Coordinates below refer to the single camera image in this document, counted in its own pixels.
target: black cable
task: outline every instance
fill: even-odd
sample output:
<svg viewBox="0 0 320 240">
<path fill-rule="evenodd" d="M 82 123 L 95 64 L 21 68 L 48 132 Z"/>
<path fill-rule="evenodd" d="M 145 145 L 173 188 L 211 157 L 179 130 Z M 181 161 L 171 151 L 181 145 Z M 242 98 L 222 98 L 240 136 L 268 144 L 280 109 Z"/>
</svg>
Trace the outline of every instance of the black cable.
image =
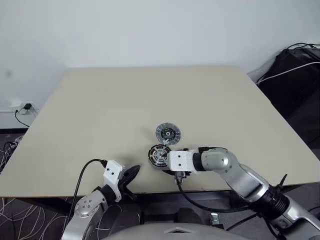
<svg viewBox="0 0 320 240">
<path fill-rule="evenodd" d="M 289 48 L 291 48 L 291 47 L 293 47 L 293 46 L 295 46 L 295 45 L 300 45 L 300 44 L 303 44 L 304 47 L 305 47 L 305 46 L 308 46 L 308 45 L 309 45 L 309 46 L 320 46 L 320 44 L 297 42 L 297 43 L 295 43 L 295 44 L 292 44 L 292 45 L 288 46 L 286 49 L 289 49 Z"/>
<path fill-rule="evenodd" d="M 277 235 L 277 234 L 275 233 L 275 231 L 272 229 L 272 227 L 271 227 L 270 223 L 267 221 L 267 219 L 265 219 L 265 218 L 263 217 L 263 220 L 265 221 L 265 224 L 266 224 L 266 226 L 268 227 L 270 233 L 272 233 L 272 235 L 273 235 L 276 239 L 278 239 L 278 235 Z"/>
<path fill-rule="evenodd" d="M 241 221 L 238 221 L 237 223 L 233 224 L 232 226 L 228 227 L 226 229 L 226 231 L 230 231 L 231 229 L 234 229 L 234 228 L 238 227 L 239 225 L 245 223 L 246 221 L 249 221 L 250 219 L 254 219 L 256 216 L 257 216 L 257 213 L 253 214 L 251 216 L 248 216 L 248 217 L 242 219 Z"/>
<path fill-rule="evenodd" d="M 315 210 L 315 209 L 320 209 L 320 206 L 315 206 L 315 207 L 313 207 L 313 208 L 310 208 L 310 209 L 308 210 L 308 212 L 311 212 L 312 210 Z"/>
<path fill-rule="evenodd" d="M 184 192 L 184 190 L 181 187 L 181 184 L 178 184 L 178 188 L 180 190 L 180 192 L 182 193 L 182 195 L 184 196 L 185 199 L 188 200 L 189 203 L 195 205 L 196 207 L 208 211 L 208 212 L 216 212 L 216 213 L 236 213 L 236 212 L 242 212 L 242 211 L 246 211 L 246 210 L 250 210 L 250 208 L 248 206 L 244 206 L 244 207 L 239 207 L 239 208 L 232 208 L 232 209 L 217 209 L 217 208 L 210 208 L 210 207 L 206 207 L 203 206 L 195 201 L 193 201 L 192 199 L 190 199 L 186 193 Z"/>
<path fill-rule="evenodd" d="M 86 167 L 92 163 L 92 162 L 100 162 L 104 167 L 106 167 L 107 165 L 107 161 L 106 160 L 101 160 L 101 159 L 92 159 L 90 161 L 88 161 L 82 168 L 81 170 L 81 173 L 80 173 L 80 176 L 78 178 L 78 182 L 76 183 L 76 187 L 75 187 L 75 191 L 74 191 L 74 194 L 73 194 L 73 199 L 72 199 L 72 203 L 71 203 L 71 207 L 70 207 L 70 211 L 69 211 L 69 215 L 68 215 L 68 218 L 66 219 L 66 222 L 68 223 L 69 220 L 70 220 L 70 217 L 71 217 L 71 214 L 72 214 L 72 211 L 75 207 L 75 201 L 76 201 L 76 197 L 77 197 L 77 194 L 78 194 L 78 190 L 79 190 L 79 185 L 80 185 L 80 182 L 81 182 L 81 179 L 82 179 L 82 175 L 84 174 L 85 170 L 86 170 Z"/>
<path fill-rule="evenodd" d="M 22 121 L 20 121 L 20 120 L 17 118 L 17 113 L 19 113 L 22 109 L 23 109 L 23 108 L 21 108 L 19 111 L 18 111 L 18 110 L 15 110 L 15 112 L 14 112 L 15 119 L 16 119 L 19 123 L 21 123 L 21 124 L 27 126 L 28 128 L 30 128 L 29 125 L 23 123 Z"/>
</svg>

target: electrical cord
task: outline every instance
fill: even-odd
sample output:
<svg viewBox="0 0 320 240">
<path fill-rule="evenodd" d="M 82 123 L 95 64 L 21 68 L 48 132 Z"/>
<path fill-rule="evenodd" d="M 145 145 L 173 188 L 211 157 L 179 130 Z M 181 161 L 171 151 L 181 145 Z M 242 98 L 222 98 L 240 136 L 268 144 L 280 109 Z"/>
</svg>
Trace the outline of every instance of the electrical cord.
<svg viewBox="0 0 320 240">
<path fill-rule="evenodd" d="M 25 211 L 28 211 L 28 210 L 31 209 L 32 207 L 33 207 L 33 206 L 30 206 L 30 207 L 28 207 L 28 208 L 26 208 L 26 209 L 24 209 L 24 210 L 16 213 L 15 215 L 13 215 L 13 217 L 18 216 L 18 215 L 24 213 Z M 37 208 L 37 207 L 35 207 L 27 216 L 21 217 L 21 218 L 17 218 L 17 219 L 12 219 L 12 218 L 9 218 L 9 217 L 7 217 L 6 215 L 4 215 L 7 219 L 0 224 L 0 227 L 1 227 L 3 224 L 5 224 L 6 222 L 8 222 L 8 221 L 14 221 L 14 222 L 16 222 L 16 221 L 20 221 L 20 220 L 22 220 L 22 219 L 24 219 L 24 218 L 29 217 L 29 216 L 36 210 L 36 208 Z"/>
<path fill-rule="evenodd" d="M 73 194 L 73 199 L 72 199 L 72 203 L 71 203 L 71 207 L 70 207 L 70 211 L 69 211 L 69 214 L 68 214 L 68 217 L 67 217 L 67 220 L 66 222 L 68 223 L 69 220 L 70 220 L 70 217 L 71 217 L 71 214 L 73 212 L 73 209 L 75 207 L 75 203 L 76 203 L 76 197 L 77 197 L 77 194 L 78 194 L 78 190 L 79 190 L 79 186 L 80 186 L 80 182 L 81 182 L 81 179 L 82 179 L 82 176 L 86 170 L 86 167 L 92 163 L 92 162 L 100 162 L 102 164 L 102 166 L 105 168 L 107 166 L 107 160 L 101 160 L 101 159 L 92 159 L 90 161 L 88 161 L 82 168 L 81 170 L 81 173 L 80 173 L 80 176 L 78 178 L 78 182 L 76 183 L 76 187 L 75 187 L 75 191 L 74 191 L 74 194 Z"/>
<path fill-rule="evenodd" d="M 305 46 L 311 46 L 311 47 L 312 47 L 312 46 L 320 46 L 320 44 L 298 42 L 298 43 L 295 43 L 295 44 L 292 44 L 292 45 L 288 46 L 286 49 L 289 49 L 289 48 L 291 48 L 291 47 L 293 47 L 293 46 L 295 46 L 295 45 L 301 45 L 301 44 L 303 44 L 304 47 L 305 47 Z"/>
<path fill-rule="evenodd" d="M 40 239 L 41 239 L 41 240 L 44 240 L 45 232 L 47 231 L 48 227 L 49 227 L 54 221 L 56 221 L 56 220 L 58 220 L 58 219 L 62 219 L 62 218 L 66 218 L 66 216 L 58 216 L 58 217 L 56 217 L 55 219 L 52 219 L 52 220 L 45 226 L 45 228 L 44 228 L 44 230 L 43 230 L 43 232 L 42 232 L 39 240 L 40 240 Z"/>
<path fill-rule="evenodd" d="M 43 221 L 42 221 L 42 224 L 41 224 L 41 226 L 39 227 L 39 229 L 38 229 L 34 234 L 30 235 L 30 234 L 32 233 L 32 231 L 33 231 L 33 230 L 32 230 L 28 235 L 20 238 L 19 240 L 25 240 L 25 239 L 32 238 L 33 236 L 35 236 L 35 235 L 42 229 L 42 227 L 44 226 L 45 221 L 46 221 L 46 213 L 45 213 L 45 211 L 44 211 L 43 208 L 41 208 L 41 210 L 42 210 L 42 212 L 43 212 Z"/>
<path fill-rule="evenodd" d="M 226 229 L 226 231 L 230 231 L 231 229 L 234 229 L 234 228 L 238 227 L 239 225 L 245 223 L 246 221 L 249 221 L 250 219 L 254 219 L 257 215 L 258 215 L 258 214 L 255 213 L 255 214 L 253 214 L 253 215 L 250 215 L 250 216 L 242 219 L 241 221 L 236 222 L 236 223 L 233 224 L 232 226 L 228 227 L 228 228 Z"/>
<path fill-rule="evenodd" d="M 310 208 L 310 209 L 308 210 L 308 212 L 311 212 L 312 210 L 315 210 L 315 209 L 320 209 L 320 206 L 315 206 L 315 207 L 313 207 L 313 208 Z"/>
<path fill-rule="evenodd" d="M 20 225 L 20 230 L 19 230 L 19 234 L 18 234 L 18 239 L 20 238 L 20 234 L 21 234 L 21 229 L 22 229 L 22 226 L 24 224 L 24 221 L 25 221 L 25 218 L 26 216 L 28 215 L 28 213 L 30 212 L 31 208 L 26 212 L 26 214 L 24 215 L 23 219 L 22 219 L 22 222 L 21 222 L 21 225 Z"/>
<path fill-rule="evenodd" d="M 242 212 L 242 211 L 246 211 L 246 210 L 250 210 L 249 206 L 244 206 L 244 207 L 239 207 L 239 208 L 231 208 L 231 209 L 217 209 L 217 208 L 210 208 L 210 207 L 206 207 L 203 206 L 195 201 L 193 201 L 191 198 L 189 198 L 187 196 L 187 194 L 184 192 L 184 190 L 181 187 L 181 184 L 177 184 L 179 191 L 182 193 L 182 195 L 184 196 L 184 198 L 186 200 L 188 200 L 189 203 L 195 205 L 196 207 L 208 211 L 208 212 L 216 212 L 216 213 L 236 213 L 236 212 Z"/>
<path fill-rule="evenodd" d="M 18 110 L 15 110 L 15 112 L 14 112 L 14 117 L 15 117 L 15 119 L 16 119 L 19 123 L 21 123 L 21 124 L 23 124 L 23 125 L 27 126 L 28 128 L 30 128 L 30 126 L 29 126 L 29 125 L 27 125 L 27 124 L 23 123 L 23 122 L 22 122 L 22 121 L 20 121 L 20 120 L 18 119 L 18 117 L 17 117 L 17 113 L 19 113 L 22 109 L 24 109 L 24 108 L 21 108 L 19 111 L 18 111 Z"/>
<path fill-rule="evenodd" d="M 118 206 L 120 208 L 121 213 L 123 212 L 121 206 L 119 206 L 118 204 L 111 205 L 111 206 L 109 206 L 109 208 L 111 208 L 112 206 Z M 102 216 L 100 218 L 100 221 L 99 221 L 99 224 L 98 224 L 98 227 L 95 228 L 96 229 L 96 238 L 97 238 L 97 240 L 100 240 L 100 238 L 99 238 L 99 231 L 100 230 L 104 230 L 104 231 L 110 230 L 110 228 L 100 228 L 100 224 L 101 224 L 102 218 L 104 217 L 105 213 L 106 213 L 106 211 L 102 214 Z"/>
<path fill-rule="evenodd" d="M 273 78 L 278 77 L 278 76 L 280 76 L 280 75 L 287 74 L 287 73 L 289 73 L 289 72 L 291 72 L 291 71 L 294 71 L 294 70 L 297 70 L 297 69 L 300 69 L 300 68 L 303 68 L 303 67 L 306 67 L 306 66 L 309 66 L 309 65 L 312 65 L 312 64 L 320 64 L 320 61 L 309 62 L 309 63 L 307 63 L 307 64 L 304 64 L 304 65 L 301 65 L 301 66 L 297 66 L 297 67 L 292 68 L 292 69 L 290 69 L 290 70 L 281 72 L 281 73 L 279 73 L 279 74 L 276 74 L 276 75 L 273 75 L 273 76 L 269 76 L 269 77 L 267 77 L 267 78 L 265 78 L 265 79 L 262 79 L 261 81 L 257 81 L 256 85 L 259 85 L 260 83 L 262 83 L 262 82 L 264 82 L 264 81 L 266 81 L 266 80 L 273 79 Z"/>
<path fill-rule="evenodd" d="M 265 221 L 266 226 L 268 227 L 270 233 L 276 238 L 278 239 L 278 235 L 275 233 L 275 231 L 272 229 L 270 223 L 268 222 L 268 220 L 266 218 L 263 217 L 263 220 Z"/>
</svg>

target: cable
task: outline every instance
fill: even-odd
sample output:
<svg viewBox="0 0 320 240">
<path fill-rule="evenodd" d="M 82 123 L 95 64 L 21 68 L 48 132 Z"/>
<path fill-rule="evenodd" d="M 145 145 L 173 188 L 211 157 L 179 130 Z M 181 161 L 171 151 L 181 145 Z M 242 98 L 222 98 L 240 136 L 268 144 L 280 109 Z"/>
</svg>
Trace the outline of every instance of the cable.
<svg viewBox="0 0 320 240">
<path fill-rule="evenodd" d="M 265 221 L 265 224 L 266 224 L 266 226 L 268 227 L 270 233 L 272 233 L 272 235 L 273 235 L 276 239 L 278 239 L 278 235 L 277 235 L 277 234 L 275 233 L 275 231 L 272 229 L 272 227 L 271 227 L 270 223 L 267 221 L 267 219 L 265 219 L 265 218 L 263 217 L 263 220 Z"/>
<path fill-rule="evenodd" d="M 24 220 L 26 218 L 26 216 L 28 215 L 28 213 L 30 212 L 31 208 L 26 212 L 26 214 L 24 215 L 24 218 L 22 219 L 21 225 L 20 225 L 20 230 L 19 230 L 19 234 L 18 234 L 18 239 L 20 238 L 20 234 L 21 234 L 21 229 L 22 229 L 22 225 L 24 224 Z"/>
<path fill-rule="evenodd" d="M 44 227 L 44 231 L 41 233 L 39 240 L 44 236 L 44 232 L 46 231 L 46 229 L 48 228 L 48 226 L 50 226 L 51 222 L 53 222 L 54 218 L 58 215 L 58 213 L 56 212 L 53 217 L 50 219 L 50 221 L 47 223 L 47 225 Z"/>
<path fill-rule="evenodd" d="M 208 212 L 216 212 L 216 213 L 236 213 L 236 212 L 242 212 L 242 211 L 246 211 L 246 210 L 250 210 L 250 208 L 248 206 L 244 206 L 244 207 L 239 207 L 239 208 L 232 208 L 232 209 L 217 209 L 217 208 L 210 208 L 210 207 L 206 207 L 203 206 L 195 201 L 193 201 L 192 199 L 190 199 L 186 193 L 183 191 L 181 184 L 178 184 L 178 188 L 180 190 L 180 192 L 182 193 L 182 195 L 184 196 L 185 199 L 187 199 L 189 201 L 189 203 L 195 205 L 196 207 L 203 209 L 205 211 Z"/>
<path fill-rule="evenodd" d="M 18 117 L 17 117 L 17 113 L 19 113 L 22 109 L 23 109 L 23 108 L 21 108 L 19 111 L 18 111 L 18 110 L 15 110 L 15 112 L 14 112 L 14 117 L 15 117 L 15 119 L 16 119 L 19 123 L 21 123 L 21 124 L 23 124 L 23 125 L 27 126 L 28 128 L 30 128 L 30 126 L 29 126 L 29 125 L 27 125 L 27 124 L 23 123 L 23 122 L 22 122 L 22 121 L 20 121 L 20 120 L 18 119 Z"/>
<path fill-rule="evenodd" d="M 19 215 L 19 214 L 21 214 L 21 213 L 23 213 L 23 212 L 31 209 L 32 207 L 33 207 L 33 206 L 31 206 L 31 207 L 29 207 L 29 208 L 27 208 L 27 209 L 25 209 L 25 210 L 17 213 L 16 215 L 13 215 L 13 216 L 17 216 L 17 215 Z M 0 227 L 1 227 L 3 224 L 5 224 L 7 221 L 11 221 L 11 220 L 12 220 L 12 221 L 20 221 L 20 220 L 23 220 L 24 218 L 29 217 L 29 216 L 36 210 L 36 208 L 37 208 L 37 206 L 36 206 L 27 216 L 24 216 L 24 217 L 21 217 L 21 218 L 18 218 L 18 219 L 11 219 L 11 218 L 7 217 L 6 215 L 3 215 L 3 216 L 5 216 L 7 219 L 6 219 L 3 223 L 0 224 Z"/>
<path fill-rule="evenodd" d="M 282 72 L 282 73 L 279 73 L 279 74 L 276 74 L 276 75 L 273 75 L 273 76 L 269 76 L 269 77 L 267 77 L 267 78 L 265 78 L 265 79 L 263 79 L 263 80 L 261 80 L 261 81 L 257 81 L 256 84 L 259 85 L 260 83 L 262 83 L 262 82 L 264 82 L 264 81 L 266 81 L 266 80 L 273 79 L 273 78 L 278 77 L 278 76 L 280 76 L 280 75 L 289 73 L 289 72 L 291 72 L 291 71 L 294 71 L 294 70 L 297 70 L 297 69 L 300 69 L 300 68 L 303 68 L 303 67 L 306 67 L 306 66 L 309 66 L 309 65 L 312 65 L 312 64 L 320 64 L 320 61 L 309 62 L 309 63 L 307 63 L 307 64 L 304 64 L 304 65 L 301 65 L 301 66 L 297 66 L 297 67 L 295 67 L 295 68 L 292 68 L 292 69 L 290 69 L 290 70 L 288 70 L 288 71 L 284 71 L 284 72 Z"/>
<path fill-rule="evenodd" d="M 35 223 L 34 223 L 34 225 L 33 225 L 33 228 L 31 229 L 31 231 L 30 231 L 25 237 L 29 236 L 29 235 L 35 230 L 35 227 L 36 227 L 36 225 L 37 225 L 37 223 L 38 223 L 38 220 L 39 220 L 39 217 L 40 217 L 41 210 L 42 210 L 42 208 L 39 208 L 38 217 L 37 217 L 36 220 L 35 220 Z M 22 223 L 21 223 L 21 226 L 20 226 L 20 231 L 19 231 L 19 235 L 18 235 L 18 240 L 20 240 L 19 236 L 20 236 L 21 228 L 22 228 Z"/>
<path fill-rule="evenodd" d="M 295 43 L 295 44 L 292 44 L 292 45 L 288 46 L 286 49 L 289 49 L 289 48 L 291 48 L 291 47 L 293 47 L 293 46 L 295 46 L 295 45 L 301 45 L 301 44 L 303 44 L 304 46 L 308 46 L 308 45 L 309 45 L 309 46 L 320 46 L 320 44 L 298 42 L 298 43 Z"/>
<path fill-rule="evenodd" d="M 13 239 L 17 238 L 17 234 L 16 234 L 16 225 L 15 225 L 15 221 L 11 221 L 12 222 L 12 227 L 13 227 Z"/>
<path fill-rule="evenodd" d="M 308 212 L 311 212 L 312 210 L 315 210 L 315 209 L 320 209 L 320 206 L 315 206 L 315 207 L 313 207 L 313 208 L 310 208 L 310 209 L 308 210 Z"/>
<path fill-rule="evenodd" d="M 61 233 L 61 237 L 60 238 L 62 238 L 62 235 L 64 234 L 66 224 L 67 224 L 67 219 L 64 220 L 62 233 Z"/>
<path fill-rule="evenodd" d="M 43 227 L 43 225 L 45 224 L 45 221 L 46 221 L 46 213 L 45 213 L 43 208 L 41 208 L 41 210 L 43 212 L 43 221 L 42 221 L 42 224 L 39 227 L 39 229 L 34 234 L 32 234 L 31 236 L 26 235 L 26 236 L 24 236 L 23 238 L 21 238 L 19 240 L 25 240 L 25 239 L 32 238 L 33 236 L 35 236 L 42 229 L 42 227 Z"/>
<path fill-rule="evenodd" d="M 257 216 L 257 213 L 256 213 L 256 214 L 253 214 L 253 215 L 250 215 L 250 216 L 242 219 L 241 221 L 236 222 L 236 223 L 233 224 L 232 226 L 228 227 L 228 228 L 226 229 L 226 231 L 230 231 L 231 229 L 234 229 L 234 228 L 238 227 L 239 225 L 245 223 L 246 221 L 249 221 L 250 219 L 254 219 L 256 216 Z"/>
<path fill-rule="evenodd" d="M 75 201 L 76 201 L 76 197 L 77 197 L 77 194 L 78 194 L 78 190 L 79 190 L 79 185 L 80 185 L 80 182 L 81 182 L 81 179 L 82 179 L 82 175 L 84 174 L 85 172 L 85 169 L 86 167 L 92 163 L 92 162 L 100 162 L 104 167 L 106 167 L 107 165 L 107 162 L 106 160 L 101 160 L 101 159 L 92 159 L 90 161 L 88 161 L 82 168 L 81 170 L 81 173 L 80 173 L 80 176 L 78 178 L 78 182 L 76 183 L 76 187 L 75 187 L 75 191 L 74 191 L 74 194 L 73 194 L 73 199 L 72 199 L 72 203 L 71 203 L 71 207 L 70 207 L 70 211 L 69 211 L 69 215 L 68 215 L 68 218 L 66 220 L 66 222 L 68 223 L 69 220 L 70 220 L 70 217 L 71 217 L 71 214 L 72 214 L 72 211 L 75 207 Z"/>
<path fill-rule="evenodd" d="M 45 232 L 47 231 L 48 227 L 49 227 L 55 220 L 61 219 L 61 218 L 66 218 L 66 217 L 67 217 L 67 216 L 58 216 L 58 217 L 56 217 L 55 219 L 51 220 L 51 221 L 45 226 L 45 228 L 44 228 L 44 230 L 43 230 L 43 232 L 42 232 L 39 240 L 40 240 L 40 239 L 41 239 L 41 240 L 44 240 Z"/>
<path fill-rule="evenodd" d="M 7 162 L 9 161 L 11 155 L 13 154 L 13 152 L 15 151 L 15 149 L 17 148 L 18 143 L 14 142 L 14 141 L 7 141 L 4 145 L 3 145 L 3 157 L 2 160 L 0 162 L 0 174 L 3 171 L 4 167 L 6 166 Z"/>
<path fill-rule="evenodd" d="M 12 199 L 11 201 L 8 201 L 8 202 L 5 204 L 4 198 L 2 197 L 2 208 L 0 209 L 0 211 L 2 212 L 2 214 L 3 214 L 4 211 L 5 211 L 5 207 L 6 207 L 8 204 L 10 204 L 12 201 L 14 201 L 14 200 L 15 200 L 15 198 Z"/>
<path fill-rule="evenodd" d="M 110 205 L 109 208 L 111 208 L 112 206 L 118 206 L 118 207 L 120 208 L 120 210 L 121 210 L 121 213 L 123 212 L 121 206 L 119 206 L 118 204 Z M 98 224 L 98 227 L 95 228 L 95 229 L 96 229 L 96 237 L 97 237 L 97 240 L 100 240 L 100 239 L 99 239 L 99 230 L 104 230 L 104 231 L 110 230 L 110 228 L 100 228 L 100 224 L 101 224 L 102 218 L 104 217 L 104 215 L 105 215 L 106 212 L 107 212 L 107 211 L 105 211 L 105 212 L 102 214 L 102 216 L 101 216 L 101 218 L 100 218 L 100 221 L 99 221 L 99 224 Z"/>
</svg>

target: white wall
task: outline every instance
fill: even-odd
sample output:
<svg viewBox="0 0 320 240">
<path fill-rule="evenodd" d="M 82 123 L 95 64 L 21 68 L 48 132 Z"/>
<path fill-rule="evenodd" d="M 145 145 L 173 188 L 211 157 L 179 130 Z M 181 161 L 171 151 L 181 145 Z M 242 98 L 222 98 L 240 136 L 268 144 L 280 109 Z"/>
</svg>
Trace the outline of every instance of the white wall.
<svg viewBox="0 0 320 240">
<path fill-rule="evenodd" d="M 70 67 L 249 72 L 292 43 L 319 43 L 319 24 L 319 0 L 1 0 L 0 111 L 19 100 L 41 107 Z M 0 113 L 0 129 L 20 127 Z"/>
</svg>

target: gray carpet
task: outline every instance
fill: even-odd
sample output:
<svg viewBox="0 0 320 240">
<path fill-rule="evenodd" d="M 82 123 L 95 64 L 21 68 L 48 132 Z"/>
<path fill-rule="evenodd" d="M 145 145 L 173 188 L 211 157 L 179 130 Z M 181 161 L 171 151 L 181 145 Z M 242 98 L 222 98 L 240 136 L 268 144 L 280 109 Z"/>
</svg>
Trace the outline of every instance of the gray carpet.
<svg viewBox="0 0 320 240">
<path fill-rule="evenodd" d="M 13 141 L 15 138 L 20 136 L 21 134 L 0 134 L 0 148 L 3 147 L 3 144 L 7 141 Z M 296 200 L 299 204 L 303 207 L 310 209 L 315 206 L 320 205 L 320 183 L 313 183 L 313 184 L 306 184 L 299 188 L 296 188 L 287 193 L 291 196 L 294 200 Z M 208 207 L 215 207 L 215 208 L 225 208 L 229 202 L 227 199 L 214 199 L 214 200 L 198 200 L 198 202 L 202 205 Z M 28 208 L 31 206 L 30 204 L 23 202 L 21 200 L 14 200 L 10 204 L 8 204 L 4 209 L 4 214 L 11 218 L 14 214 L 19 213 L 20 211 Z M 144 204 L 120 204 L 123 212 L 132 211 L 132 210 L 142 210 L 146 215 L 153 215 L 153 214 L 173 214 L 179 210 L 179 208 L 192 208 L 194 211 L 201 217 L 202 221 L 207 224 L 209 222 L 209 213 L 201 210 L 197 207 L 194 207 L 186 200 L 180 201 L 166 201 L 166 202 L 156 202 L 156 203 L 144 203 Z M 28 238 L 29 240 L 39 239 L 40 235 L 44 231 L 44 226 L 52 219 L 55 215 L 55 212 L 50 210 L 45 211 L 45 223 L 41 230 L 33 237 Z M 106 212 L 101 221 L 100 228 L 102 229 L 109 229 L 112 227 L 117 215 L 121 212 L 121 209 L 118 206 L 112 206 Z M 320 209 L 314 210 L 314 213 L 319 213 Z M 20 214 L 19 216 L 13 217 L 14 219 L 23 218 L 27 212 Z M 221 213 L 219 214 L 220 223 L 223 224 L 224 228 L 228 228 L 232 224 L 236 223 L 237 221 L 246 218 L 247 216 L 253 214 L 252 211 L 244 211 L 244 212 L 237 212 L 237 213 Z M 20 232 L 20 239 L 27 234 L 29 234 L 33 227 L 35 233 L 38 229 L 40 229 L 43 223 L 43 213 L 39 207 L 35 209 L 34 212 L 28 217 L 26 217 L 23 221 L 23 225 Z M 0 216 L 0 224 L 2 224 L 6 218 L 4 216 Z M 62 228 L 64 224 L 65 218 L 61 217 L 55 220 L 45 231 L 43 239 L 45 240 L 58 240 L 62 234 Z M 17 221 L 7 221 L 3 225 L 0 226 L 0 239 L 2 240 L 17 240 L 20 227 L 22 224 L 22 220 Z M 250 238 L 250 239 L 259 239 L 259 240 L 271 240 L 274 237 L 269 232 L 266 224 L 264 221 L 258 217 L 251 219 L 250 221 L 234 228 L 232 230 L 233 233 L 239 234 L 241 236 Z M 100 230 L 99 237 L 103 239 L 108 235 L 109 231 L 107 230 Z M 97 231 L 95 230 L 92 233 L 90 239 L 97 239 Z"/>
</svg>

